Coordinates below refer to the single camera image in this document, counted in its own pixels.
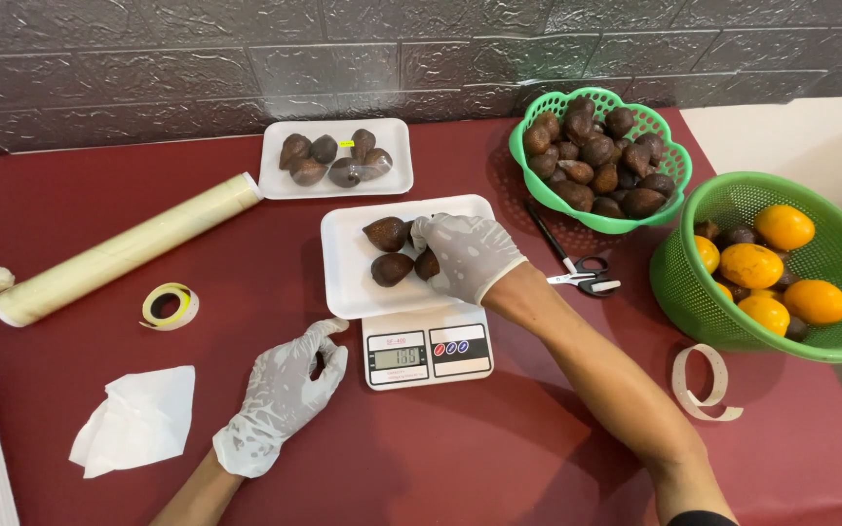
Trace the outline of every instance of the forearm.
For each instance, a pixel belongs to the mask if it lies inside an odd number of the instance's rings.
[[[614,437],[647,466],[706,457],[703,442],[672,400],[631,358],[592,329],[544,281],[544,274],[524,263],[509,276],[513,279],[490,289],[484,305],[544,343],[574,392]],[[526,295],[521,294],[523,286]]]
[[[213,526],[243,480],[223,469],[211,449],[151,526]]]

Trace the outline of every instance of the green colander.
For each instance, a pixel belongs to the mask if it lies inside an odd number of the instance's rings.
[[[711,220],[721,228],[746,223],[761,209],[788,204],[814,222],[811,243],[794,250],[789,269],[804,279],[831,282],[842,290],[842,211],[827,199],[786,179],[754,171],[720,175],[697,187],[649,267],[655,298],[678,329],[725,351],[778,349],[816,361],[842,362],[842,321],[811,328],[799,343],[778,336],[746,316],[720,291],[694,245],[694,224]]]
[[[644,133],[654,132],[664,140],[665,155],[662,157],[658,173],[663,173],[674,179],[677,187],[674,195],[655,214],[645,219],[634,220],[613,219],[595,213],[577,211],[552,192],[529,168],[528,159],[522,147],[522,134],[532,125],[534,118],[541,112],[551,110],[560,119],[564,115],[564,111],[567,110],[567,103],[579,95],[588,96],[596,101],[597,108],[593,113],[593,118],[600,121],[613,108],[623,106],[631,109],[635,117],[635,126],[632,127],[627,137],[635,139]],[[550,209],[562,211],[571,217],[575,217],[584,225],[604,234],[625,234],[637,226],[664,225],[670,222],[681,208],[681,202],[684,200],[684,188],[690,181],[690,155],[683,146],[671,140],[671,130],[664,119],[661,118],[661,115],[655,113],[648,106],[623,104],[619,95],[602,88],[580,88],[570,94],[552,92],[541,95],[529,105],[525,112],[525,118],[512,130],[512,135],[509,137],[509,150],[512,151],[512,157],[521,165],[525,173],[525,185],[529,187],[529,191],[532,192],[532,196],[538,199],[538,202]]]

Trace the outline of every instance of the orange fruit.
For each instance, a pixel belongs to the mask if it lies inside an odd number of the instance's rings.
[[[771,288],[754,288],[749,292],[750,296],[762,296],[763,298],[771,298],[779,303],[784,301],[784,296],[777,290]]]
[[[708,274],[712,274],[719,265],[719,250],[717,245],[714,245],[707,238],[703,236],[694,236],[694,244],[697,245],[697,254],[701,257],[701,262],[708,269]]]
[[[723,293],[723,296],[726,296],[730,299],[730,301],[732,301],[732,293],[730,292],[730,289],[727,288],[726,285],[721,282],[717,283],[717,286],[719,287],[720,292]]]
[[[753,222],[766,242],[778,250],[794,250],[814,237],[814,223],[810,218],[788,205],[766,207]]]
[[[801,280],[785,291],[785,306],[810,325],[842,320],[842,291],[823,280]]]
[[[750,318],[759,322],[759,325],[775,332],[778,336],[784,336],[785,331],[788,330],[788,323],[791,321],[788,309],[771,298],[749,296],[739,303],[739,308]]]
[[[781,277],[785,264],[765,246],[733,244],[719,255],[719,271],[739,286],[768,288]]]

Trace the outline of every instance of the red table surface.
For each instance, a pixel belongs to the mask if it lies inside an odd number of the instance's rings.
[[[690,152],[689,189],[713,176],[679,112],[661,113]],[[319,225],[332,209],[479,194],[539,269],[562,273],[520,205],[527,191],[506,146],[516,122],[411,126],[415,187],[406,195],[266,200],[33,326],[0,321],[0,434],[22,524],[143,524],[158,512],[238,410],[254,358],[330,316]],[[261,140],[0,156],[0,265],[27,279],[236,173],[256,174]],[[649,257],[668,230],[606,236],[543,213],[568,254],[609,257],[623,282],[604,301],[559,292],[667,391],[672,359],[690,344],[649,288]],[[172,332],[140,327],[144,297],[171,281],[202,297],[199,315]],[[492,315],[489,330],[492,376],[374,392],[354,322],[338,338],[350,368],[328,408],[240,489],[222,523],[653,523],[648,475],[539,341]],[[842,526],[842,388],[830,366],[778,353],[724,357],[724,402],[745,412],[693,423],[738,519]],[[184,454],[83,480],[67,456],[103,386],[185,364],[196,367],[196,386]],[[689,368],[702,389],[703,363]]]

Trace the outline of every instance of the hand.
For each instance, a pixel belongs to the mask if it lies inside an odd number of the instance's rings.
[[[412,238],[418,252],[430,246],[440,264],[440,272],[427,280],[431,288],[477,306],[482,306],[489,287],[529,260],[502,225],[482,217],[418,217]]]
[[[348,354],[327,336],[349,325],[340,318],[318,321],[300,338],[255,359],[242,409],[213,437],[224,469],[249,477],[267,472],[285,440],[326,407],[344,377]],[[318,352],[325,366],[311,381]]]

